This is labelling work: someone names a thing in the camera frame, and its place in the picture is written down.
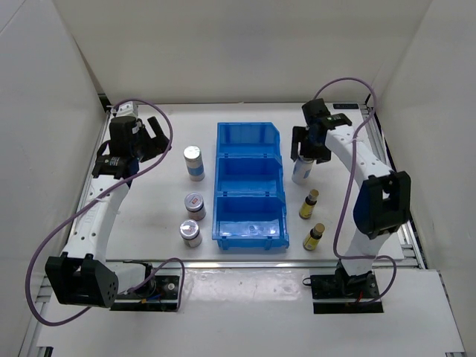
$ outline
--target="white wall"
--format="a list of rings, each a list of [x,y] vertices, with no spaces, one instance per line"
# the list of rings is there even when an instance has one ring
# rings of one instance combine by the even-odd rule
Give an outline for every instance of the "white wall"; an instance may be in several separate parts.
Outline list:
[[[412,178],[412,212],[476,356],[476,1],[433,0],[385,92],[380,120]]]
[[[1,3],[0,65],[0,356],[17,356],[28,262],[74,211],[104,113],[50,0]],[[59,246],[36,265],[35,292]]]
[[[54,1],[109,99],[157,103],[300,102],[345,75],[381,92],[431,2]]]

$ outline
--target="silver can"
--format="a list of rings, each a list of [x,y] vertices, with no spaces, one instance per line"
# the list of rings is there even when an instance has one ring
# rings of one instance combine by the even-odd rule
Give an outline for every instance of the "silver can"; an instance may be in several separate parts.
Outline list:
[[[201,181],[205,177],[203,167],[202,151],[199,147],[190,146],[184,150],[185,163],[187,164],[190,180]]]
[[[198,247],[202,242],[199,224],[193,219],[187,219],[180,225],[180,235],[186,246]]]
[[[187,208],[188,218],[199,221],[207,214],[203,196],[200,193],[189,193],[185,197],[185,208]]]
[[[309,177],[313,164],[314,160],[311,158],[299,156],[295,162],[295,168],[292,171],[292,181],[295,184],[303,184]]]

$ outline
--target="can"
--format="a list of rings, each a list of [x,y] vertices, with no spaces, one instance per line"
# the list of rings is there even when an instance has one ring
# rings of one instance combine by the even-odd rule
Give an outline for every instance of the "can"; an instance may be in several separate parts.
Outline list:
[[[186,147],[184,150],[185,163],[187,164],[190,180],[201,181],[205,177],[203,167],[202,152],[194,145]]]
[[[303,184],[311,173],[314,160],[311,158],[304,158],[303,156],[297,157],[295,162],[295,168],[292,171],[292,181],[295,184]]]
[[[303,202],[303,205],[300,206],[299,217],[302,219],[309,219],[312,216],[315,204],[318,202],[319,191],[310,190],[309,195]]]
[[[207,214],[203,196],[200,193],[189,193],[185,197],[185,208],[187,208],[188,218],[195,221],[204,219]]]
[[[187,219],[180,225],[180,235],[186,246],[195,248],[202,242],[199,224],[193,219]]]
[[[307,234],[306,238],[303,241],[303,247],[307,251],[313,251],[318,246],[321,241],[322,234],[326,228],[322,223],[318,223],[314,228]]]

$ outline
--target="white floor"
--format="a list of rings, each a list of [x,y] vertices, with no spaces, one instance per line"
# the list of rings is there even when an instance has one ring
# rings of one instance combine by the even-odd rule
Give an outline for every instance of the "white floor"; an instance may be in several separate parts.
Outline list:
[[[293,162],[290,159],[293,126],[304,126],[300,104],[213,104],[163,106],[174,128],[173,148],[157,168],[132,183],[128,196],[120,207],[108,244],[110,260],[165,260],[180,257],[189,261],[309,261],[334,260],[332,240],[349,173],[336,156],[331,162],[314,166],[309,182],[300,187],[291,181]],[[346,110],[357,126],[362,122],[360,110]],[[160,115],[153,109],[141,106],[143,120]],[[270,251],[222,251],[211,239],[213,222],[213,190],[216,156],[216,124],[218,122],[271,121],[280,131],[283,157],[283,181],[286,191],[287,223],[290,246],[287,250]],[[164,132],[167,126],[160,120]],[[365,130],[361,138],[370,146]],[[202,149],[205,179],[192,182],[188,178],[183,150],[189,145]],[[310,189],[320,192],[313,217],[303,221],[298,210]],[[179,236],[179,226],[187,218],[184,198],[190,192],[199,192],[205,198],[207,216],[200,224],[203,243],[198,248],[188,248]],[[355,231],[352,208],[358,191],[355,185],[350,209],[341,232],[340,252],[344,253]],[[326,232],[318,249],[303,249],[302,241],[312,226],[322,222]],[[384,245],[381,254],[403,259],[398,236],[394,234]]]
[[[435,271],[400,269],[384,313],[313,315],[305,270],[187,270],[180,312],[93,309],[64,327],[43,327],[38,346],[69,356],[419,356],[462,352]],[[383,288],[390,269],[376,271]],[[46,317],[80,309],[53,297]]]

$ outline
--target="blue tray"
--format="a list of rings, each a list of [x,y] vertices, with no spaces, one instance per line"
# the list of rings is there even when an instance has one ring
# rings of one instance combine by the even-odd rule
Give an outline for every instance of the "blue tray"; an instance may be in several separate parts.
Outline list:
[[[218,124],[213,204],[219,247],[289,247],[280,135],[272,123]]]

